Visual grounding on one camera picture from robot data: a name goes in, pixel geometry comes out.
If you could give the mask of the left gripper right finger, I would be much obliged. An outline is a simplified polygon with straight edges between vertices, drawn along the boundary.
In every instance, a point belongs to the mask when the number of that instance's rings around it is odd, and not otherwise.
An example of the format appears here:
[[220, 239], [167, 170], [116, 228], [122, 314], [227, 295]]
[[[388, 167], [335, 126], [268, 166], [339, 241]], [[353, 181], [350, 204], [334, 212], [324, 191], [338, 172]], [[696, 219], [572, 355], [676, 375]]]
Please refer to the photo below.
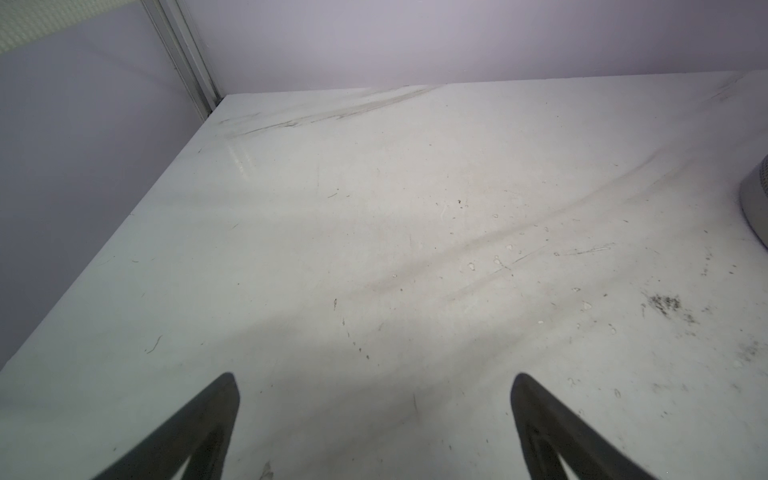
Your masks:
[[522, 454], [533, 479], [654, 477], [623, 455], [532, 376], [518, 374], [510, 404]]

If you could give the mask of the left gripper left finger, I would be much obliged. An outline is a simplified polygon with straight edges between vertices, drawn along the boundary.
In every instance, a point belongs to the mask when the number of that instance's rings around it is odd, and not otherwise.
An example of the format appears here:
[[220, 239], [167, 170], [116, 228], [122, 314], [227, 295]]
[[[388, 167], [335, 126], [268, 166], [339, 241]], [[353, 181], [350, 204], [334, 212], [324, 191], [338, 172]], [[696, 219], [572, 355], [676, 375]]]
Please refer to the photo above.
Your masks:
[[239, 405], [235, 376], [226, 372], [96, 477], [221, 478]]

